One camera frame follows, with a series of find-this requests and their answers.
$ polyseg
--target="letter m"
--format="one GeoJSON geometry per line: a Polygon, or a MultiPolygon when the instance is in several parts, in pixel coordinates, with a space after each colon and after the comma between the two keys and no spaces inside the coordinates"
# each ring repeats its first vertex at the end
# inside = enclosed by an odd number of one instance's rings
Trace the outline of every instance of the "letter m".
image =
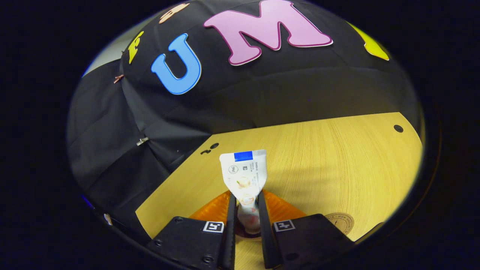
{"type": "Polygon", "coordinates": [[[231,55],[228,61],[234,66],[242,65],[260,57],[262,50],[251,46],[243,35],[247,35],[272,50],[279,50],[280,24],[289,33],[287,41],[295,47],[319,47],[333,43],[320,32],[303,14],[286,0],[260,1],[260,16],[227,10],[216,14],[204,23],[214,27],[223,37],[231,55]]]}

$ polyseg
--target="letter u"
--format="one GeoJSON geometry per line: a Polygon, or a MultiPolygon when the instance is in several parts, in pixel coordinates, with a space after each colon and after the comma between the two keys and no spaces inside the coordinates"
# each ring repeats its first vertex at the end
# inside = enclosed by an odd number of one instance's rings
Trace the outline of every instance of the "letter u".
{"type": "Polygon", "coordinates": [[[187,43],[188,34],[181,34],[168,46],[169,51],[176,51],[187,67],[187,73],[182,78],[177,78],[167,63],[165,54],[159,55],[152,64],[151,70],[157,75],[165,88],[174,95],[181,95],[192,89],[200,80],[202,66],[195,52],[187,43]]]}

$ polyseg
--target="black background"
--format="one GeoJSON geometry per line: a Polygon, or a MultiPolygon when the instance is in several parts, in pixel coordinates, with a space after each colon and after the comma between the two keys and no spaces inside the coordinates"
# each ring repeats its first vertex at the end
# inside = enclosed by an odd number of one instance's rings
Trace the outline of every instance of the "black background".
{"type": "MultiPolygon", "coordinates": [[[[156,261],[104,226],[78,196],[65,155],[69,100],[112,39],[173,2],[9,1],[2,91],[6,269],[152,269],[156,261]]],[[[337,268],[463,269],[478,262],[474,131],[478,27],[466,1],[325,1],[382,43],[435,101],[443,130],[438,172],[417,211],[366,256],[337,268]]]]}

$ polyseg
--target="wooden table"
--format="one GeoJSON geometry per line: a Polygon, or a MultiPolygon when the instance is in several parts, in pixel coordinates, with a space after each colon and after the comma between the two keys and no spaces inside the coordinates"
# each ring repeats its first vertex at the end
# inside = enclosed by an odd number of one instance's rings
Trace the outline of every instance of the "wooden table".
{"type": "MultiPolygon", "coordinates": [[[[227,190],[219,156],[267,151],[265,189],[307,215],[347,213],[355,241],[399,207],[414,184],[421,141],[399,112],[291,123],[212,135],[137,209],[155,237],[227,190]],[[394,129],[400,125],[403,132],[394,129]],[[200,154],[219,143],[210,153],[200,154]]],[[[235,268],[263,269],[260,241],[237,240],[235,268]]]]}

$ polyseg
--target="orange soft finger pad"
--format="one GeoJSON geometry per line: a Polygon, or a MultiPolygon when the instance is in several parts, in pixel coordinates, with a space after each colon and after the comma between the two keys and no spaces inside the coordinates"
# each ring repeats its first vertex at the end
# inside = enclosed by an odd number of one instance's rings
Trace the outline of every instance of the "orange soft finger pad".
{"type": "Polygon", "coordinates": [[[275,194],[263,190],[265,204],[267,205],[270,225],[278,221],[286,221],[305,217],[306,214],[298,210],[295,206],[277,197],[275,194]]]}
{"type": "Polygon", "coordinates": [[[190,218],[200,221],[221,221],[226,224],[229,200],[230,191],[227,190],[198,209],[190,218]]]}

